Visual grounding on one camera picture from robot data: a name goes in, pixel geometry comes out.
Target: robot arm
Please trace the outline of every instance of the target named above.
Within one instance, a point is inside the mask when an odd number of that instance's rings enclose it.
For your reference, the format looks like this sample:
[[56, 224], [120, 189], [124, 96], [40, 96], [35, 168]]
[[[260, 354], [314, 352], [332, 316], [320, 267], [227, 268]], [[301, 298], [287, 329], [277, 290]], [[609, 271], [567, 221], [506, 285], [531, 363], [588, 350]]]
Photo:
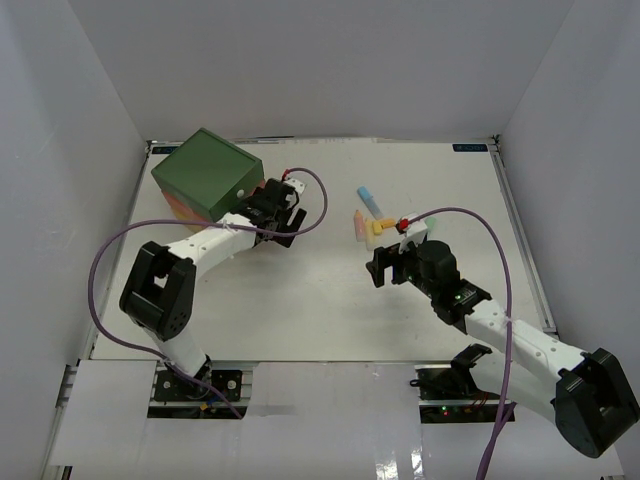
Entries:
[[[409, 282], [431, 299], [438, 317], [462, 333], [485, 342], [474, 344], [451, 362], [460, 391], [500, 392], [508, 319], [488, 292], [461, 278], [456, 259], [440, 241], [425, 240], [426, 226], [412, 224], [402, 242], [377, 248], [366, 267], [374, 285]], [[640, 417], [640, 407], [614, 355], [588, 353], [555, 340], [522, 320], [512, 322], [509, 398], [539, 413], [586, 456], [599, 457]]]
[[210, 361], [188, 325], [196, 281], [225, 259], [261, 242], [273, 240], [284, 247], [291, 246], [294, 236], [274, 237], [270, 232], [299, 230], [306, 211], [298, 209], [293, 213], [304, 190], [305, 184], [293, 178], [270, 179], [220, 221], [223, 225], [257, 227], [263, 232], [209, 227], [166, 246], [146, 243], [127, 279], [120, 309], [149, 334], [180, 370], [206, 380]]

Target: white board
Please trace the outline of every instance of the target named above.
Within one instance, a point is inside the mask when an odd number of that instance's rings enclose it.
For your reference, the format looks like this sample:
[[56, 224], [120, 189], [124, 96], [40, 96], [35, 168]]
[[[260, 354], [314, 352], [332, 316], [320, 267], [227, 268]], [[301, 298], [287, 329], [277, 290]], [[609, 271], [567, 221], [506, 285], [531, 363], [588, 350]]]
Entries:
[[[375, 289], [365, 263], [372, 254], [357, 243], [356, 194], [366, 185], [386, 215], [398, 218], [442, 206], [461, 206], [484, 216], [503, 242], [512, 273], [513, 314], [540, 328], [508, 211], [489, 153], [456, 153], [451, 144], [389, 143], [372, 139], [287, 141], [245, 145], [263, 160], [265, 174], [287, 167], [316, 171], [329, 192], [329, 213], [291, 249], [262, 244], [204, 275], [196, 288], [190, 325], [215, 360], [428, 361], [449, 360], [473, 339], [445, 325], [429, 299], [410, 285]], [[132, 221], [172, 218], [150, 170], [164, 158], [152, 155]], [[310, 179], [301, 206], [308, 223], [320, 213], [319, 189]], [[140, 246], [188, 236], [182, 226], [132, 231], [124, 242], [104, 314], [104, 325], [130, 342], [152, 346], [147, 335], [118, 308]], [[381, 244], [399, 240], [394, 230]], [[446, 241], [470, 281], [505, 302], [505, 281], [496, 248], [481, 224], [457, 213], [437, 218], [433, 237]], [[149, 358], [98, 338], [95, 359]]]

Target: white enclosure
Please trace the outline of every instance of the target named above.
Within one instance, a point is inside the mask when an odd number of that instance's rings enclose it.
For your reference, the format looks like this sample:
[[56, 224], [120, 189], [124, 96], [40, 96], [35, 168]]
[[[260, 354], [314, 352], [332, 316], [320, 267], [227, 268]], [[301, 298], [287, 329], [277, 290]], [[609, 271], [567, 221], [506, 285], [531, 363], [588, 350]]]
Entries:
[[[639, 32], [631, 1], [0, 0], [0, 477], [40, 477], [88, 266], [128, 219], [143, 140], [202, 126], [502, 134], [560, 334], [614, 352], [640, 394]], [[639, 444], [638, 428], [617, 444], [631, 479]]]

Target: purple cable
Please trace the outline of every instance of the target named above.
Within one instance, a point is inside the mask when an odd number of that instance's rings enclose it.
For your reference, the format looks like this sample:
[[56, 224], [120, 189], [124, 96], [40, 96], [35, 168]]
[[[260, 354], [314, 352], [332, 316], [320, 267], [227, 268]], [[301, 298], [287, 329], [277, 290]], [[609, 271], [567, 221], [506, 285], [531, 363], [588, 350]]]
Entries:
[[[123, 228], [119, 232], [117, 232], [114, 235], [112, 235], [111, 237], [107, 238], [107, 240], [98, 249], [98, 252], [96, 253], [96, 256], [93, 258], [93, 262], [91, 263], [91, 268], [89, 269], [89, 280], [87, 282], [87, 303], [89, 304], [89, 314], [91, 315], [91, 319], [93, 320], [93, 323], [95, 324], [95, 326], [98, 329], [98, 331], [102, 335], [107, 337], [109, 340], [111, 340], [114, 343], [117, 343], [118, 345], [122, 345], [123, 347], [131, 348], [133, 350], [139, 350], [141, 352], [150, 353], [152, 355], [155, 355], [155, 356], [159, 357], [163, 362], [167, 362], [169, 359], [162, 352], [160, 352], [158, 350], [155, 350], [153, 348], [145, 347], [143, 345], [137, 345], [135, 343], [130, 343], [130, 342], [127, 342], [125, 340], [122, 340], [122, 339], [116, 337], [115, 335], [113, 335], [106, 328], [104, 328], [104, 326], [100, 322], [100, 318], [98, 317], [98, 311], [96, 309], [95, 298], [93, 297], [93, 291], [94, 291], [94, 285], [95, 285], [96, 271], [98, 270], [98, 265], [100, 264], [100, 259], [104, 255], [104, 252], [107, 250], [107, 248], [109, 248], [109, 246], [113, 242], [115, 242], [118, 238], [120, 238], [122, 235], [124, 235], [128, 231], [134, 230], [134, 229], [140, 228], [140, 227], [146, 227], [148, 225], [198, 225], [198, 226], [202, 226], [202, 227], [231, 228], [231, 229], [235, 229], [235, 230], [243, 230], [243, 231], [246, 231], [246, 232], [255, 232], [255, 233], [267, 234], [267, 235], [270, 235], [272, 237], [295, 237], [296, 235], [302, 235], [302, 234], [308, 233], [311, 230], [313, 230], [314, 228], [316, 228], [318, 225], [320, 225], [320, 223], [322, 223], [322, 221], [324, 220], [324, 217], [327, 215], [327, 209], [329, 208], [329, 197], [327, 195], [327, 189], [325, 188], [324, 183], [322, 183], [322, 180], [320, 180], [320, 177], [318, 177], [318, 175], [316, 175], [314, 172], [312, 172], [308, 168], [294, 167], [294, 168], [290, 168], [290, 169], [287, 170], [287, 173], [291, 173], [291, 172], [304, 172], [304, 173], [307, 173], [307, 174], [311, 175], [314, 178], [314, 180], [318, 183], [318, 186], [320, 187], [320, 190], [322, 191], [322, 197], [323, 197], [322, 213], [318, 217], [318, 220], [316, 220], [315, 223], [313, 223], [313, 225], [311, 225], [311, 226], [309, 226], [307, 228], [303, 228], [302, 230], [299, 230], [297, 232], [289, 232], [289, 233], [272, 232], [270, 230], [264, 230], [262, 228], [248, 227], [248, 226], [245, 226], [245, 225], [234, 225], [234, 224], [231, 224], [231, 223], [229, 223], [227, 225], [223, 225], [222, 223], [198, 222], [198, 221], [188, 221], [188, 220], [185, 221], [185, 220], [173, 220], [173, 219], [167, 219], [167, 220], [160, 219], [160, 220], [144, 220], [144, 221], [141, 221], [141, 222], [132, 223], [131, 225], [126, 226], [125, 228]], [[191, 375], [188, 375], [187, 373], [183, 372], [182, 370], [180, 370], [175, 365], [168, 365], [168, 366], [178, 376], [182, 377], [183, 379], [188, 380], [188, 381], [190, 381], [190, 382], [192, 382], [192, 383], [194, 383], [194, 384], [196, 384], [196, 385], [198, 385], [198, 386], [200, 386], [202, 388], [206, 388], [207, 390], [212, 392], [214, 395], [217, 395], [229, 407], [231, 412], [236, 417], [242, 418], [242, 415], [240, 415], [240, 412], [238, 412], [238, 410], [236, 410], [236, 408], [231, 404], [231, 402], [229, 402], [229, 400], [227, 400], [227, 398], [217, 388], [215, 388], [213, 385], [209, 385], [207, 383], [204, 383], [204, 382], [192, 377]]]
[[493, 430], [491, 432], [491, 438], [489, 439], [489, 443], [487, 443], [487, 447], [482, 455], [482, 460], [480, 461], [480, 465], [478, 465], [478, 471], [476, 473], [476, 480], [484, 480], [489, 470], [489, 463], [491, 462], [491, 456], [493, 455], [493, 450], [496, 446], [496, 441], [498, 439], [498, 435], [506, 425], [515, 409], [516, 404], [511, 403], [505, 412], [505, 403], [507, 400], [507, 388], [509, 386], [509, 374], [511, 373], [511, 345], [513, 341], [513, 325], [511, 324], [511, 309], [513, 307], [513, 292], [511, 289], [511, 273], [509, 271], [509, 264], [507, 263], [507, 256], [504, 253], [504, 249], [502, 248], [502, 244], [500, 243], [500, 239], [496, 232], [491, 228], [489, 222], [487, 222], [484, 218], [478, 215], [476, 212], [472, 210], [468, 210], [466, 208], [461, 207], [442, 207], [437, 208], [435, 210], [431, 210], [430, 212], [423, 213], [418, 215], [415, 218], [409, 220], [409, 224], [418, 222], [423, 218], [429, 217], [431, 215], [435, 215], [437, 213], [443, 212], [458, 212], [464, 213], [466, 215], [470, 215], [478, 220], [484, 227], [487, 229], [491, 238], [493, 238], [493, 242], [498, 249], [498, 253], [500, 255], [500, 260], [502, 261], [502, 268], [504, 269], [504, 277], [505, 282], [507, 284], [507, 308], [506, 308], [506, 316], [507, 316], [507, 345], [505, 348], [504, 354], [504, 375], [502, 377], [502, 389], [500, 391], [500, 400], [498, 402], [498, 411], [496, 413], [496, 422], [493, 425]]

